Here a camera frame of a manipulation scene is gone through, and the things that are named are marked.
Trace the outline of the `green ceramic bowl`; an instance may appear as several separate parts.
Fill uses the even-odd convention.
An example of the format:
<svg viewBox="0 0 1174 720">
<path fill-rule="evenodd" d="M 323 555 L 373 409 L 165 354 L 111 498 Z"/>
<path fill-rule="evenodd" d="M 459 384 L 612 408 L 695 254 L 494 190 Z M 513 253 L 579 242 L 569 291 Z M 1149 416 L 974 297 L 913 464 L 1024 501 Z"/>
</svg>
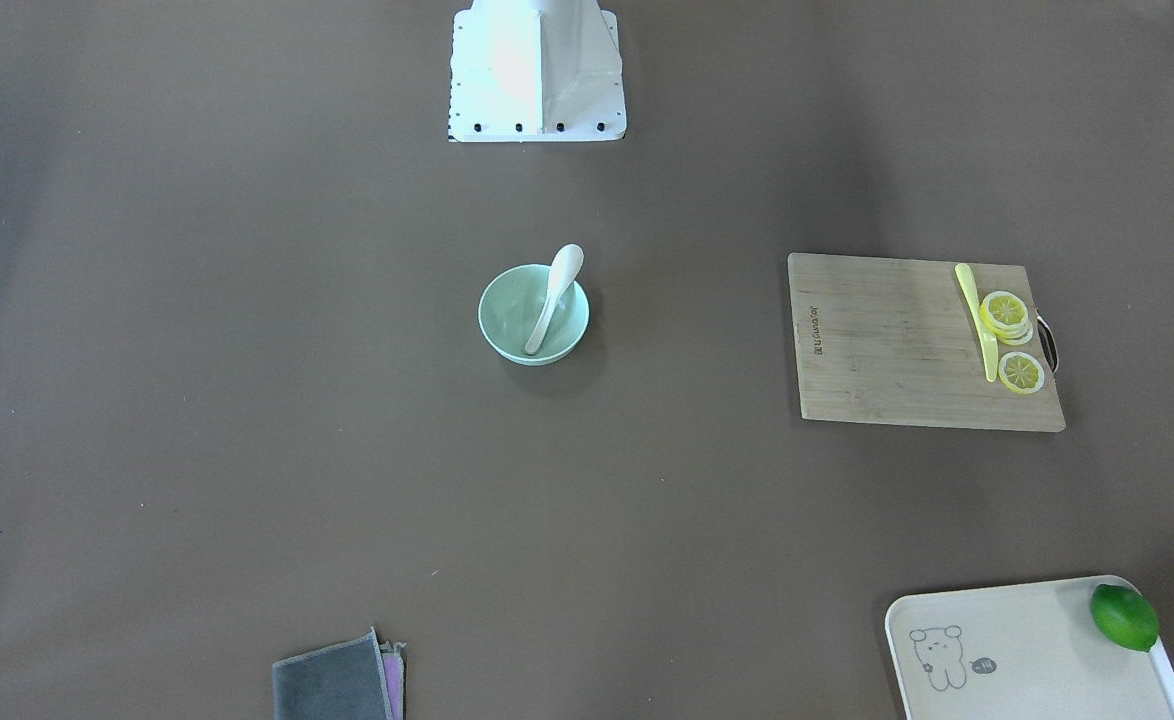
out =
<svg viewBox="0 0 1174 720">
<path fill-rule="evenodd" d="M 549 328 L 537 354 L 526 352 L 526 343 L 540 318 L 547 291 L 549 265 L 514 265 L 497 275 L 483 291 L 478 323 L 483 337 L 495 352 L 522 366 L 544 366 L 564 359 L 591 324 L 591 301 L 583 288 L 573 283 L 558 300 Z"/>
</svg>

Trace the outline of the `white ceramic spoon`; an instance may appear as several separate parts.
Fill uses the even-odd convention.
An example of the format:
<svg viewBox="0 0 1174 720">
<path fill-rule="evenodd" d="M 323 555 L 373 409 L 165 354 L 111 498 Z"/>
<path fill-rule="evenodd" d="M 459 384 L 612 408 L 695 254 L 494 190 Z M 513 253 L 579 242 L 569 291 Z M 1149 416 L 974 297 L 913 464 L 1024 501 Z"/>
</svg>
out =
<svg viewBox="0 0 1174 720">
<path fill-rule="evenodd" d="M 567 292 L 575 282 L 578 272 L 583 265 L 583 249 L 578 243 L 561 245 L 555 258 L 549 264 L 547 272 L 546 295 L 540 315 L 538 315 L 535 327 L 533 327 L 526 345 L 522 346 L 524 355 L 533 356 L 541 350 L 546 334 L 549 332 L 552 315 L 554 315 L 558 302 L 564 292 Z"/>
</svg>

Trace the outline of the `wooden cutting board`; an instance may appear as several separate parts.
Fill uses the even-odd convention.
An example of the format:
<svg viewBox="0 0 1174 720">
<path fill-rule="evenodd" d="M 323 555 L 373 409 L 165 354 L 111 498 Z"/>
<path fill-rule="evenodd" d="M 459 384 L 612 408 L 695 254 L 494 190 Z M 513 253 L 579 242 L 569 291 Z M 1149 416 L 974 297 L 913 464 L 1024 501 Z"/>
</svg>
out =
<svg viewBox="0 0 1174 720">
<path fill-rule="evenodd" d="M 986 379 L 954 268 L 938 260 L 789 255 L 802 418 L 1062 430 L 1052 375 L 1030 395 Z"/>
</svg>

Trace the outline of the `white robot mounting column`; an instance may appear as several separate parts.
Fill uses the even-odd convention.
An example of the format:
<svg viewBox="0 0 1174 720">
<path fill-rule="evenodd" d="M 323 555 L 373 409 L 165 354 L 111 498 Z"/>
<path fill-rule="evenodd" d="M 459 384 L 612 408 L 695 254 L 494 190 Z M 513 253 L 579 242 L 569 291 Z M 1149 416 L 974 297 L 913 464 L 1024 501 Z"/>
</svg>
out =
<svg viewBox="0 0 1174 720">
<path fill-rule="evenodd" d="M 474 1 L 453 16 L 447 140 L 625 137 L 616 14 L 596 1 Z"/>
</svg>

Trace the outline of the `grey folded cloth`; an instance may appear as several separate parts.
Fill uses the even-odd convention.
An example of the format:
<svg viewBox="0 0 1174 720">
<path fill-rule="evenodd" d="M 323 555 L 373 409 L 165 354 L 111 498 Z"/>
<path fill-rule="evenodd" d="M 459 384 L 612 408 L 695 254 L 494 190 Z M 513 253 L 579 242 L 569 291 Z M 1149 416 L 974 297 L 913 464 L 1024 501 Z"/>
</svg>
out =
<svg viewBox="0 0 1174 720">
<path fill-rule="evenodd" d="M 276 719 L 403 719 L 403 642 L 377 630 L 272 665 Z"/>
</svg>

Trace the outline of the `yellow plastic knife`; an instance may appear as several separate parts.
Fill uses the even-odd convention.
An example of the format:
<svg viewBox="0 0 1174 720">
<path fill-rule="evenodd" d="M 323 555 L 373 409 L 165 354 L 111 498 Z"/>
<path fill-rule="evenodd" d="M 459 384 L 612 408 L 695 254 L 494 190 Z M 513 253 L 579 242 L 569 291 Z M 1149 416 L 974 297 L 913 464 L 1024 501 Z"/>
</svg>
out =
<svg viewBox="0 0 1174 720">
<path fill-rule="evenodd" d="M 985 378 L 989 383 L 994 383 L 998 377 L 999 366 L 998 341 L 996 334 L 991 332 L 989 325 L 983 322 L 981 302 L 979 295 L 977 295 L 974 272 L 972 272 L 972 268 L 967 263 L 957 263 L 954 265 L 954 277 L 958 287 L 962 288 L 962 295 L 965 297 L 972 324 L 974 324 L 974 334 L 983 356 Z"/>
</svg>

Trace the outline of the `stacked lemon slices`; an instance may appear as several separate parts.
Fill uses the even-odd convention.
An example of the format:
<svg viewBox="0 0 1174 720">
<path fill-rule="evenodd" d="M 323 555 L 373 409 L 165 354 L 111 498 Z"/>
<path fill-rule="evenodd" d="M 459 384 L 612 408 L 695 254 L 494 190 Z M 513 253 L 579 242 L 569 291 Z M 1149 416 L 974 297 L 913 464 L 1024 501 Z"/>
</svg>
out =
<svg viewBox="0 0 1174 720">
<path fill-rule="evenodd" d="M 979 307 L 979 318 L 1003 345 L 1026 345 L 1035 331 L 1028 307 L 1016 292 L 989 292 Z"/>
</svg>

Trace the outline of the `single lemon slice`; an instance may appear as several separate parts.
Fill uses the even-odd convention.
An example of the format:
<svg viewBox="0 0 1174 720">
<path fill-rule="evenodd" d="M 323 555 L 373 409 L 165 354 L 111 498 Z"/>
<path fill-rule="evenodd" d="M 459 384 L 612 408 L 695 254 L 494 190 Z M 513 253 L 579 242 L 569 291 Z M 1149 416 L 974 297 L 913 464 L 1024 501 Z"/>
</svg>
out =
<svg viewBox="0 0 1174 720">
<path fill-rule="evenodd" d="M 1034 356 L 1011 351 L 1000 356 L 997 378 L 1008 391 L 1017 395 L 1034 395 L 1047 381 L 1047 372 Z"/>
</svg>

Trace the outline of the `cream serving tray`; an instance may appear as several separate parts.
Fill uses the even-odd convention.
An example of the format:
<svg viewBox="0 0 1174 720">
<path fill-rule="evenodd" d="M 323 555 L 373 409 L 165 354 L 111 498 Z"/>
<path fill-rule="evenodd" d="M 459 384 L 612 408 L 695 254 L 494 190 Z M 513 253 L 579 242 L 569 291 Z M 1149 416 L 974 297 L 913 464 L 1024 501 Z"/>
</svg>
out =
<svg viewBox="0 0 1174 720">
<path fill-rule="evenodd" d="M 1089 600 L 1116 576 L 994 585 L 890 603 L 884 619 L 910 719 L 1174 719 L 1162 642 L 1126 650 Z"/>
</svg>

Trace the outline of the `green lime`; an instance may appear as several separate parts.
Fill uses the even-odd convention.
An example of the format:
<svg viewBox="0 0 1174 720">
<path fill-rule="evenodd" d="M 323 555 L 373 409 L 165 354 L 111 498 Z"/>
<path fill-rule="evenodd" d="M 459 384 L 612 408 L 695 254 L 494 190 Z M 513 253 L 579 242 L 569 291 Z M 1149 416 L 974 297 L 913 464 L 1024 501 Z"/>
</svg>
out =
<svg viewBox="0 0 1174 720">
<path fill-rule="evenodd" d="M 1127 585 L 1099 584 L 1089 598 L 1089 615 L 1108 641 L 1148 653 L 1159 641 L 1158 611 Z"/>
</svg>

